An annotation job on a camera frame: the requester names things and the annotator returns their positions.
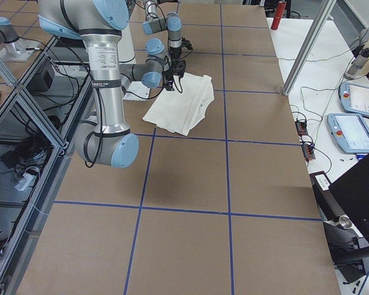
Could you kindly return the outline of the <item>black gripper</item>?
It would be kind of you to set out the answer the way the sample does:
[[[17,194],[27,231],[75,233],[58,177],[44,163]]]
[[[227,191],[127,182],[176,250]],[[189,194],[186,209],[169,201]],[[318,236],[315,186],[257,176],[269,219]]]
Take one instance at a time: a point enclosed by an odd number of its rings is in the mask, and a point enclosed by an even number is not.
[[[169,47],[169,57],[171,61],[181,60],[182,48],[179,47]]]
[[[186,71],[185,60],[171,61],[168,70],[165,71],[165,82],[163,84],[163,88],[166,91],[174,91],[173,77],[178,76],[181,79],[183,78],[185,71]]]

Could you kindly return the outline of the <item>third robot arm on floor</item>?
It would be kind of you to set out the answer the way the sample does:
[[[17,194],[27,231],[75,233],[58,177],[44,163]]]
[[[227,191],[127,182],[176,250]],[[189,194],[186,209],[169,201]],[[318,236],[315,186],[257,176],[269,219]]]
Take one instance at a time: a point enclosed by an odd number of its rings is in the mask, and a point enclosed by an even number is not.
[[[21,38],[6,17],[0,17],[0,59],[26,62],[34,51],[40,49],[39,41]]]

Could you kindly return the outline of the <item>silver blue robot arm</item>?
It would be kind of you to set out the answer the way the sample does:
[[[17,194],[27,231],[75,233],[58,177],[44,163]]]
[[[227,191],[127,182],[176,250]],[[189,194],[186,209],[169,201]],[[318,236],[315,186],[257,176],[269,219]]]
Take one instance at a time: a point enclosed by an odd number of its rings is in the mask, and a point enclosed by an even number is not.
[[[168,51],[171,61],[180,61],[182,48],[187,46],[187,40],[182,35],[181,18],[176,12],[164,14],[162,3],[169,1],[142,1],[145,10],[145,21],[142,24],[145,35],[166,31],[168,34]]]
[[[88,167],[95,164],[116,168],[130,166],[139,140],[124,117],[123,97],[132,82],[148,88],[172,89],[183,77],[183,47],[191,44],[181,33],[181,19],[170,12],[158,16],[159,1],[145,1],[143,31],[150,39],[143,64],[122,64],[118,45],[129,24],[125,1],[39,1],[41,28],[58,37],[81,40],[88,54],[85,67],[90,76],[96,110],[83,120],[74,135],[79,156]]]

